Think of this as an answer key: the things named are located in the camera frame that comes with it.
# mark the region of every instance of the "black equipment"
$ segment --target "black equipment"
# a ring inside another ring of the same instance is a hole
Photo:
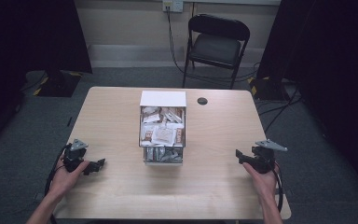
[[[84,161],[83,157],[86,154],[87,144],[81,142],[78,139],[74,140],[74,143],[69,143],[65,146],[63,164],[68,172],[73,172],[77,166]],[[89,175],[93,172],[99,172],[103,167],[105,159],[101,159],[99,161],[91,161],[87,168],[83,171],[84,175]]]
[[[247,162],[260,174],[266,174],[269,171],[272,171],[278,182],[278,210],[281,212],[283,205],[282,173],[280,171],[280,175],[278,175],[275,171],[276,161],[274,156],[274,150],[287,151],[287,147],[282,147],[269,139],[266,141],[258,141],[255,143],[257,144],[257,147],[252,147],[252,152],[255,154],[254,158],[243,155],[237,149],[235,150],[235,156],[239,159],[240,164]]]

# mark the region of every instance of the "forearm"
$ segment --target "forearm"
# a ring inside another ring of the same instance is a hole
[[[48,223],[48,219],[53,213],[55,207],[61,200],[61,196],[48,194],[42,200],[42,202],[37,206],[36,210],[34,210],[31,217],[28,219],[27,224],[34,223]]]
[[[260,197],[265,224],[282,224],[281,214],[273,197]]]

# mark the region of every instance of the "black chair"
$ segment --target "black chair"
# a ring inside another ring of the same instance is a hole
[[[193,32],[199,33],[193,44]],[[241,21],[207,14],[194,16],[188,22],[188,42],[182,88],[186,84],[189,61],[232,69],[230,88],[234,86],[250,31]]]

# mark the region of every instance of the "baseboard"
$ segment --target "baseboard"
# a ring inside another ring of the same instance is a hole
[[[185,48],[174,49],[176,64],[169,47],[89,45],[89,59],[92,67],[184,67]],[[254,67],[260,63],[264,49],[246,49],[241,67]]]

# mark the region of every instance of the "wall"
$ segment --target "wall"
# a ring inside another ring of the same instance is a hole
[[[169,26],[161,1],[75,0],[88,45],[169,47]],[[183,13],[172,13],[176,47],[184,47],[192,12],[209,13],[244,22],[251,30],[247,51],[261,59],[278,6],[184,2]]]

